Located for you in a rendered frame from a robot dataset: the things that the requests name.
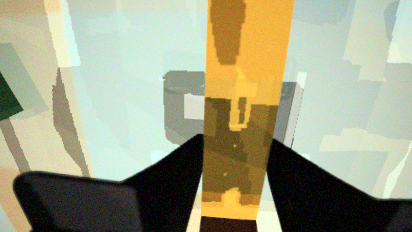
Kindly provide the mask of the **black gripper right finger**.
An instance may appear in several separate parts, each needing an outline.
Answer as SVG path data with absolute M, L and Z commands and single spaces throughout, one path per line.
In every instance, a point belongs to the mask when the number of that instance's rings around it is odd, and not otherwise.
M 282 232 L 412 232 L 412 199 L 380 199 L 272 140 L 267 177 Z

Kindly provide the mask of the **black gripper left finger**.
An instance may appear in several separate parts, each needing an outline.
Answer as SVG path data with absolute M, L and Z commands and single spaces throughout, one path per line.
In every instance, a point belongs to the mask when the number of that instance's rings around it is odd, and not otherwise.
M 187 232 L 203 170 L 203 134 L 122 181 L 27 171 L 13 192 L 33 228 Z

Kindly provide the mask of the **green rectangular block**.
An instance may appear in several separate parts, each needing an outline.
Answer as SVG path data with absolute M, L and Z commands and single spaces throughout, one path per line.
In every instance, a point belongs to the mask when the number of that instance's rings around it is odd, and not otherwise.
M 0 72 L 0 121 L 24 111 Z

